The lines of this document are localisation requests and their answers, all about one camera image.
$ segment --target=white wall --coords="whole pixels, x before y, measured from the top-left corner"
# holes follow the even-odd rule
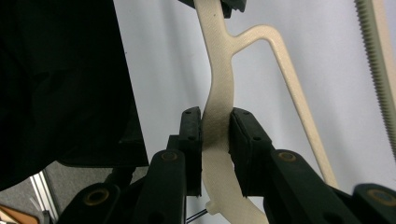
[[[392,40],[396,1],[388,0]],[[195,10],[177,0],[116,0],[122,40],[134,87],[148,156],[165,149],[177,134],[181,112],[204,110],[210,67]],[[252,25],[274,26],[284,37],[340,185],[358,183],[396,189],[396,165],[365,57],[352,0],[247,0],[227,25],[239,34]],[[275,58],[259,42],[233,59],[235,106],[252,112],[276,148],[315,159]],[[205,208],[207,196],[188,200],[188,216]],[[206,215],[194,223],[227,223]]]

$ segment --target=black cloth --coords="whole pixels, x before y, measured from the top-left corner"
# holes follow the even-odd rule
[[[0,190],[114,148],[131,102],[111,0],[0,0]]]

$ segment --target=screw hole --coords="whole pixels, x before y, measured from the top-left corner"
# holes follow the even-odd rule
[[[386,206],[396,206],[396,197],[386,193],[384,190],[369,189],[367,194],[378,203],[382,203]]]
[[[297,158],[289,152],[280,152],[277,155],[282,161],[296,161]]]
[[[164,161],[175,161],[177,159],[177,154],[174,152],[164,152],[161,155]]]
[[[85,195],[84,203],[89,206],[95,206],[103,203],[108,198],[109,194],[107,189],[95,189]]]

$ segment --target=gray floor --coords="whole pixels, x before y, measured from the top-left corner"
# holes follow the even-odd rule
[[[146,175],[148,167],[139,167],[134,172],[133,182]],[[58,162],[54,162],[46,168],[49,184],[53,189],[53,198],[61,214],[74,196],[82,189],[91,184],[103,182],[111,169],[91,169],[66,167]],[[21,210],[22,212],[39,217],[42,216],[31,203],[30,198],[35,197],[35,191],[30,179],[26,179],[20,184],[0,192],[0,204]]]

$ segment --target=beige plastic part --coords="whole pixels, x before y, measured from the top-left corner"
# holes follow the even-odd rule
[[[265,214],[242,196],[233,171],[228,142],[229,117],[233,110],[232,57],[259,39],[267,40],[288,86],[294,105],[304,125],[320,171],[325,181],[336,187],[336,181],[317,128],[289,54],[279,32],[259,25],[241,35],[231,36],[226,30],[220,0],[194,0],[209,56],[212,83],[203,115],[203,180],[210,202],[209,214],[221,213],[231,223],[268,223]]]

